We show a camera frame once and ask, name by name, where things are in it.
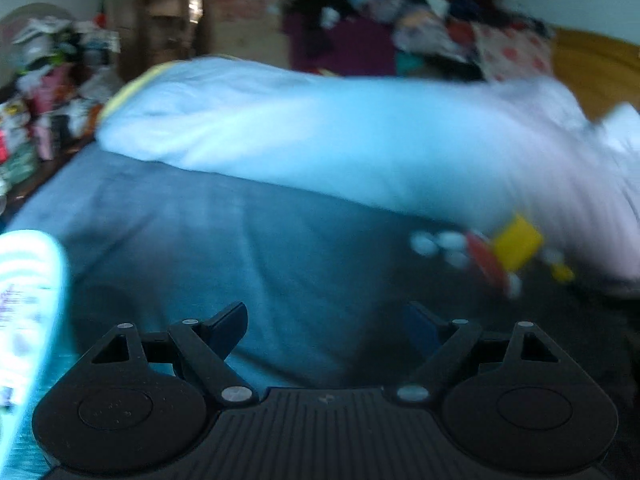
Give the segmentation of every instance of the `cardboard box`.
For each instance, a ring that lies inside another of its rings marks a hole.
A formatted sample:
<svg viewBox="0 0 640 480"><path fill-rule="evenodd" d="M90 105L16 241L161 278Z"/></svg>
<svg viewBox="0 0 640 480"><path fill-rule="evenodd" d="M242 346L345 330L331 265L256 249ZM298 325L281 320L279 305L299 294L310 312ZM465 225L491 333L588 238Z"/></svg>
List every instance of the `cardboard box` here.
<svg viewBox="0 0 640 480"><path fill-rule="evenodd" d="M209 0L210 53L289 68L282 0Z"/></svg>

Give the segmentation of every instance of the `yellow toy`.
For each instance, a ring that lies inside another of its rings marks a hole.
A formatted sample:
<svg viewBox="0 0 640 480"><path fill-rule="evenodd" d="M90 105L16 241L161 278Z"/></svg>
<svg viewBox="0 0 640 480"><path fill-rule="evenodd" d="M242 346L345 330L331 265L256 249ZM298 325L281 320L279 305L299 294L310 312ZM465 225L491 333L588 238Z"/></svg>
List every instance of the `yellow toy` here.
<svg viewBox="0 0 640 480"><path fill-rule="evenodd" d="M570 283L575 279L574 272L565 264L551 265L551 275L558 283Z"/></svg>
<svg viewBox="0 0 640 480"><path fill-rule="evenodd" d="M506 272L516 272L536 255L545 238L523 216L516 215L491 242L492 251Z"/></svg>

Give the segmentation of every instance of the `white pillow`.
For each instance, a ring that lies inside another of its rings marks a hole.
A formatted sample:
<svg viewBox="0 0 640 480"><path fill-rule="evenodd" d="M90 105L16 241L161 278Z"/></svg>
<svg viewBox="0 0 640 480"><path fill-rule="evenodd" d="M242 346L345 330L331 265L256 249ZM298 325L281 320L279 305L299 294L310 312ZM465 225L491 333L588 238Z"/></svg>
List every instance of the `white pillow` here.
<svg viewBox="0 0 640 480"><path fill-rule="evenodd" d="M491 235L514 212L609 278L640 278L637 188L553 79L321 78L178 64L116 110L102 147L297 187Z"/></svg>

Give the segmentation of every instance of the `pile of items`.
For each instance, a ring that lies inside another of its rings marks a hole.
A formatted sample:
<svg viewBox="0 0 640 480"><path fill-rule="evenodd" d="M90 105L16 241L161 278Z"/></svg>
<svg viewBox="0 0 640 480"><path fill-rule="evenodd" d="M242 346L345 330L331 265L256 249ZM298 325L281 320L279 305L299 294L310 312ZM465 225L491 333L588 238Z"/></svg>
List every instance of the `pile of items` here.
<svg viewBox="0 0 640 480"><path fill-rule="evenodd" d="M0 91L0 194L93 135L123 85L110 65L118 35L97 23L33 18L13 43L16 78Z"/></svg>
<svg viewBox="0 0 640 480"><path fill-rule="evenodd" d="M564 254L546 246L543 235L519 214L492 239L476 231L416 231L410 244L427 258L441 254L444 262L457 269L476 267L496 292L510 300L520 296L522 277L535 256L548 266L556 282L567 284L575 279Z"/></svg>
<svg viewBox="0 0 640 480"><path fill-rule="evenodd" d="M285 20L291 65L405 75L427 59L477 79L552 75L553 32L505 1L296 0Z"/></svg>

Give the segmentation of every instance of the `metal rivet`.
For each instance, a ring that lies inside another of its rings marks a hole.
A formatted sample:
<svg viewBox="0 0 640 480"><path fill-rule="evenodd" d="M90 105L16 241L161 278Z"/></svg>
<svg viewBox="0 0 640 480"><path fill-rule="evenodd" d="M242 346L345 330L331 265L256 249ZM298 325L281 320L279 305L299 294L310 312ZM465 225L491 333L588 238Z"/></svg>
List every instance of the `metal rivet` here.
<svg viewBox="0 0 640 480"><path fill-rule="evenodd" d="M226 402L247 402L253 394L246 386L229 386L222 390L222 398Z"/></svg>
<svg viewBox="0 0 640 480"><path fill-rule="evenodd" d="M400 386L396 392L398 399L404 402L423 402L429 398L429 391L420 384L406 384Z"/></svg>

